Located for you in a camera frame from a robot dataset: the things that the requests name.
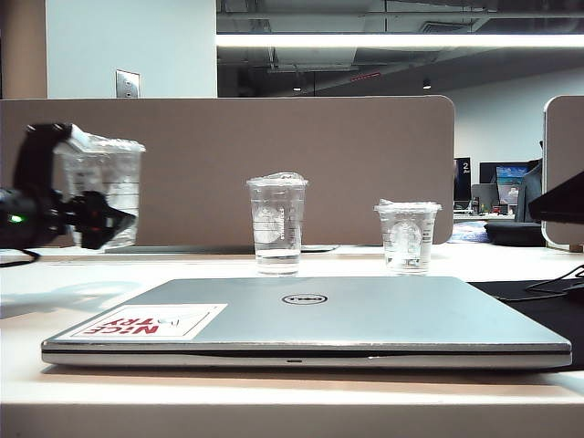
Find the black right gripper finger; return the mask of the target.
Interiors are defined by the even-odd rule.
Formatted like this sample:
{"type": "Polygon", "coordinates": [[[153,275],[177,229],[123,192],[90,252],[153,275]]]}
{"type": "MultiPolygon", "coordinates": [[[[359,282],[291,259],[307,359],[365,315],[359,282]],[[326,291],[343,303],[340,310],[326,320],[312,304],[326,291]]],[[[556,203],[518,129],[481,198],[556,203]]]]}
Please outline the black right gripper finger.
{"type": "Polygon", "coordinates": [[[540,221],[583,223],[583,179],[580,172],[528,204],[531,216],[540,221]]]}

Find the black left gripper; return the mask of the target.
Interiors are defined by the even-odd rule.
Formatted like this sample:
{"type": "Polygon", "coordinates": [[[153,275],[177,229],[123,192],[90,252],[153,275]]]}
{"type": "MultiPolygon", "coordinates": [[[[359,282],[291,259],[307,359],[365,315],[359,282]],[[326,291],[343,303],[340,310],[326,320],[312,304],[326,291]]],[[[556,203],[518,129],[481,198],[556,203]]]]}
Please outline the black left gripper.
{"type": "Polygon", "coordinates": [[[70,198],[53,192],[38,197],[14,188],[1,189],[1,248],[28,249],[44,246],[65,235],[78,223],[84,206],[84,247],[100,249],[136,222],[136,216],[108,205],[95,191],[70,198]]]}

